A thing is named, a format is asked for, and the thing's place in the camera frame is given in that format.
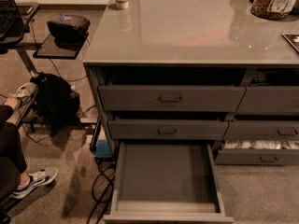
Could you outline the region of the grey drawer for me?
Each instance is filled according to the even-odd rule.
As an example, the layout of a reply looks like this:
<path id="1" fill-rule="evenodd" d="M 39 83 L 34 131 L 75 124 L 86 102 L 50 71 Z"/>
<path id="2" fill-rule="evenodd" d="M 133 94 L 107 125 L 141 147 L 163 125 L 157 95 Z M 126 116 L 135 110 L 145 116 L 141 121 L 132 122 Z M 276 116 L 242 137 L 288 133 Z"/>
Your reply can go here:
<path id="1" fill-rule="evenodd" d="M 117 119 L 108 123 L 114 139 L 219 140 L 227 122 L 186 119 Z"/>
<path id="2" fill-rule="evenodd" d="M 299 139 L 298 121 L 244 121 L 229 123 L 224 140 L 278 140 Z"/>
<path id="3" fill-rule="evenodd" d="M 299 87 L 247 87 L 237 111 L 240 113 L 297 113 Z"/>
<path id="4" fill-rule="evenodd" d="M 233 224 L 209 145 L 120 144 L 105 224 Z"/>
<path id="5" fill-rule="evenodd" d="M 98 92 L 106 111 L 236 111 L 244 88 L 232 86 L 108 85 Z"/>
<path id="6" fill-rule="evenodd" d="M 216 164 L 298 165 L 299 144 L 295 141 L 225 141 L 214 150 Z"/>

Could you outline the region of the grey drawer cabinet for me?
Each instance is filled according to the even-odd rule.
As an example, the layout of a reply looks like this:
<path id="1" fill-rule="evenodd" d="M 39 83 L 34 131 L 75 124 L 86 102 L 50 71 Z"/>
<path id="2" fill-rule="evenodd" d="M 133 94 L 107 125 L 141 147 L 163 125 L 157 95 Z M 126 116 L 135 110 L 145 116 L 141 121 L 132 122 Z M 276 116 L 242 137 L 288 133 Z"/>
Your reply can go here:
<path id="1" fill-rule="evenodd" d="M 245 92 L 255 86 L 298 86 L 298 55 L 282 36 L 297 31 L 296 17 L 258 18 L 247 0 L 129 0 L 126 9 L 109 3 L 84 58 L 108 144 L 237 141 L 114 139 L 108 123 L 117 119 L 216 120 L 228 127 L 238 120 L 298 121 L 298 112 L 240 113 L 238 107 L 234 112 L 106 111 L 98 92 L 108 85 L 232 86 Z"/>

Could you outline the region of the blue box on floor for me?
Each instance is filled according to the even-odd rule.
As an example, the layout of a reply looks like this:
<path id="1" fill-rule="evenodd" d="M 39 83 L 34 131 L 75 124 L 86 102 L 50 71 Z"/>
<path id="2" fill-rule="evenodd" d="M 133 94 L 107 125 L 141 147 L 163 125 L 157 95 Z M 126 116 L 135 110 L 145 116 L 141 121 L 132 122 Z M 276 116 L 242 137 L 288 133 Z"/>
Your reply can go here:
<path id="1" fill-rule="evenodd" d="M 112 157 L 106 140 L 98 140 L 96 144 L 95 157 L 97 159 L 109 159 Z"/>

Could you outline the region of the black backpack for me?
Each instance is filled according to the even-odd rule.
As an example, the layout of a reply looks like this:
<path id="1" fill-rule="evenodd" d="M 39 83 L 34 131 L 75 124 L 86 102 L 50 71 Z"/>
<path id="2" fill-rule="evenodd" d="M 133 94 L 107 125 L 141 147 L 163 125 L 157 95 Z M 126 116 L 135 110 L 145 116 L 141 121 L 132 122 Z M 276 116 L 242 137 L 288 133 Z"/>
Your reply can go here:
<path id="1" fill-rule="evenodd" d="M 63 126 L 78 124 L 79 94 L 62 77 L 39 73 L 30 79 L 37 85 L 37 114 L 54 133 Z"/>

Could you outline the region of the black headset device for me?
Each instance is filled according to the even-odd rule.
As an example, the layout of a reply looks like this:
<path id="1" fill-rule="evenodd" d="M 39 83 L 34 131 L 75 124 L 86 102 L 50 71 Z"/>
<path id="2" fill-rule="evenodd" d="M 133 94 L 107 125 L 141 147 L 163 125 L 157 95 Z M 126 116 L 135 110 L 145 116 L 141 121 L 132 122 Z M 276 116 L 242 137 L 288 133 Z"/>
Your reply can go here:
<path id="1" fill-rule="evenodd" d="M 50 34 L 60 43 L 75 43 L 85 38 L 90 24 L 83 16 L 69 14 L 47 21 Z"/>

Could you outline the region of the dark side shelf tray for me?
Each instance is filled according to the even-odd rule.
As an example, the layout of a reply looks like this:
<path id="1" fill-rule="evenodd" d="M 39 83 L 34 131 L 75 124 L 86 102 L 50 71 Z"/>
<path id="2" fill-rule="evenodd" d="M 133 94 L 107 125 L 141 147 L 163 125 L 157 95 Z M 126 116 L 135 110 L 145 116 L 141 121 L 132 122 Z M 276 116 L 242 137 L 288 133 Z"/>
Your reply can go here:
<path id="1" fill-rule="evenodd" d="M 58 40 L 52 35 L 48 35 L 43 43 L 34 52 L 35 58 L 40 59 L 67 59 L 75 60 L 87 40 L 89 34 L 77 40 Z"/>

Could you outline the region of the grey raised sneaker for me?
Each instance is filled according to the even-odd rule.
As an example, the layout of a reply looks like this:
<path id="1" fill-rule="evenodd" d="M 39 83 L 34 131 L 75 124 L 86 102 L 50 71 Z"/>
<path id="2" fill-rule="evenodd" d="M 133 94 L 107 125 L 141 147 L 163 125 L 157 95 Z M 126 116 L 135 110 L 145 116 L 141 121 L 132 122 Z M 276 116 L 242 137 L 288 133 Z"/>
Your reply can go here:
<path id="1" fill-rule="evenodd" d="M 20 86 L 15 93 L 10 93 L 7 101 L 15 101 L 18 107 L 21 107 L 34 100 L 37 92 L 38 86 L 35 83 L 29 82 Z"/>

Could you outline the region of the grey sneaker on floor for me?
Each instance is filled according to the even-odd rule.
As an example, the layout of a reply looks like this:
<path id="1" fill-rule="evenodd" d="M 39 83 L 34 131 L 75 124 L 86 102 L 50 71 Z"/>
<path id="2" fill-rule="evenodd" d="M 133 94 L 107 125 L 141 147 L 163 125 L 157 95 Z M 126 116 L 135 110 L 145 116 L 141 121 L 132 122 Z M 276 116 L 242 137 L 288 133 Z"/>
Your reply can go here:
<path id="1" fill-rule="evenodd" d="M 34 189 L 50 184 L 58 174 L 55 166 L 47 167 L 35 173 L 29 174 L 29 183 L 24 188 L 18 188 L 12 193 L 12 197 L 21 200 L 28 196 Z"/>

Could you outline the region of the person leg black trousers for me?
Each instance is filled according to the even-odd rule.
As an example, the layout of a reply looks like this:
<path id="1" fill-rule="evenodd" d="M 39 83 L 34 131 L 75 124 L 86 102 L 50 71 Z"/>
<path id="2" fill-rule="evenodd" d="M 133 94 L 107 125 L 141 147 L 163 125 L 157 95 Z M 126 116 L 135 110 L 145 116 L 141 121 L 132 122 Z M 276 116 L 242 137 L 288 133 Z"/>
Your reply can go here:
<path id="1" fill-rule="evenodd" d="M 21 137 L 15 124 L 7 120 L 14 113 L 9 105 L 0 106 L 0 200 L 28 184 L 27 164 L 21 150 Z"/>

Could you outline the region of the glass jar of nuts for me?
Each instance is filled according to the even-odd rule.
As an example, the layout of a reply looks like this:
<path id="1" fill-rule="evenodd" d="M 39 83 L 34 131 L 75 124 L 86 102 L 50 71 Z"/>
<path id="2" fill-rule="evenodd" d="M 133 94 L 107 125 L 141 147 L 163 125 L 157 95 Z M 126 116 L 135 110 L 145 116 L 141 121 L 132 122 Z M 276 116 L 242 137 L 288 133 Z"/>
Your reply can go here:
<path id="1" fill-rule="evenodd" d="M 292 11 L 297 0 L 253 0 L 251 13 L 268 20 L 281 20 Z"/>

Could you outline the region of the black laptop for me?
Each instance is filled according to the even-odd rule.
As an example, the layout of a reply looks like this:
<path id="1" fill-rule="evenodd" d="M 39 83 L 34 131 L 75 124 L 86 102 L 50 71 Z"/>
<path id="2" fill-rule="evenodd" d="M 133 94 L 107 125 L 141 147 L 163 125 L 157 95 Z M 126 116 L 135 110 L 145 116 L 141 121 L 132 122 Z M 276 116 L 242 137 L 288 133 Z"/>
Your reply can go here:
<path id="1" fill-rule="evenodd" d="M 0 0 L 0 38 L 3 39 L 19 17 L 19 12 L 15 0 Z"/>

